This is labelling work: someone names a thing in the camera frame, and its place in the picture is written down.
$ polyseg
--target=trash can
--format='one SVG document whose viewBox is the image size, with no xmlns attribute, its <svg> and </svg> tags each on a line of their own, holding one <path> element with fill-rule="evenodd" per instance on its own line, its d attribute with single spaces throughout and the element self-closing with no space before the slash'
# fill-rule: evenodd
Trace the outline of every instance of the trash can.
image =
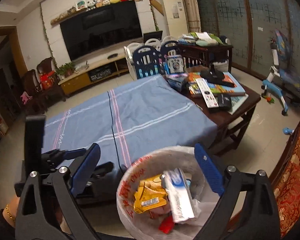
<svg viewBox="0 0 300 240">
<path fill-rule="evenodd" d="M 158 229 L 165 217 L 154 220 L 148 212 L 136 213 L 133 210 L 133 195 L 141 180 L 175 168 L 181 168 L 192 175 L 190 192 L 192 198 L 200 202 L 198 208 L 201 213 L 197 219 L 176 225 L 170 234 L 166 235 Z M 166 147 L 135 161 L 123 175 L 116 197 L 120 220 L 130 235 L 137 240 L 191 240 L 205 224 L 219 200 L 219 195 L 212 192 L 204 178 L 194 157 L 194 148 L 185 146 Z"/>
</svg>

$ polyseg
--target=red ornate fabric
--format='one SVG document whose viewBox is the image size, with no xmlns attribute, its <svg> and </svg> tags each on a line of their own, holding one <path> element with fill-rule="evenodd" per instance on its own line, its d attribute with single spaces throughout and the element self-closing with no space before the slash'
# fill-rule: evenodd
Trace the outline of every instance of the red ornate fabric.
<svg viewBox="0 0 300 240">
<path fill-rule="evenodd" d="M 290 161 L 274 189 L 277 199 L 281 237 L 292 228 L 300 216 L 300 130 Z"/>
</svg>

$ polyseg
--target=computer monitor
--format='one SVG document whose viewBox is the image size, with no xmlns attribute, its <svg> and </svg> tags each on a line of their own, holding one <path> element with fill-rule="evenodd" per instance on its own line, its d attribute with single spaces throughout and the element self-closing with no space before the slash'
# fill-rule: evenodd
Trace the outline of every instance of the computer monitor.
<svg viewBox="0 0 300 240">
<path fill-rule="evenodd" d="M 146 41 L 149 39 L 158 39 L 159 41 L 161 41 L 162 31 L 144 33 L 143 34 L 143 43 L 146 43 Z"/>
</svg>

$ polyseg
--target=barcode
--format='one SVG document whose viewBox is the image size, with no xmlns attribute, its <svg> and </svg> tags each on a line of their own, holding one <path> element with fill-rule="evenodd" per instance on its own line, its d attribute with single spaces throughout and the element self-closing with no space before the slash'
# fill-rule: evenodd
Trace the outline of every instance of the barcode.
<svg viewBox="0 0 300 240">
<path fill-rule="evenodd" d="M 156 204 L 156 203 L 158 203 L 158 202 L 159 202 L 159 197 L 155 197 L 155 198 L 149 199 L 149 200 L 147 200 L 147 201 L 141 202 L 141 206 L 147 207 L 147 206 Z"/>
</svg>

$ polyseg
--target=coffee table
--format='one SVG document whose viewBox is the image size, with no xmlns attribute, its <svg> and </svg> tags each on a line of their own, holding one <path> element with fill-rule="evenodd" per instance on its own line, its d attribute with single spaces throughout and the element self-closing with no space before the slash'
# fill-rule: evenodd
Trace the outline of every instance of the coffee table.
<svg viewBox="0 0 300 240">
<path fill-rule="evenodd" d="M 199 72 L 202 69 L 204 69 L 203 66 L 196 66 L 196 67 L 187 68 L 186 70 L 189 73 L 189 72 Z M 211 113 L 209 112 L 203 98 L 193 98 L 190 95 L 188 89 L 185 89 L 180 92 L 180 94 L 184 95 L 185 97 L 193 101 L 195 104 L 197 104 L 202 109 L 203 113 L 218 126 L 218 133 L 216 139 L 211 144 L 210 148 L 224 141 L 226 138 L 232 139 L 232 142 L 230 144 L 226 145 L 221 150 L 216 152 L 216 155 L 218 156 L 225 154 L 231 149 L 237 149 L 237 147 L 239 146 L 242 140 L 242 137 L 244 136 L 248 128 L 254 110 L 256 108 L 256 105 L 261 100 L 260 94 L 258 94 L 257 92 L 253 91 L 252 89 L 244 85 L 242 85 L 242 87 L 246 91 L 246 94 L 249 95 L 249 97 L 233 114 L 229 114 L 227 111 L 218 111 L 215 113 Z M 242 121 L 239 122 L 234 127 L 228 128 L 229 124 L 231 124 L 239 117 L 242 118 Z"/>
</svg>

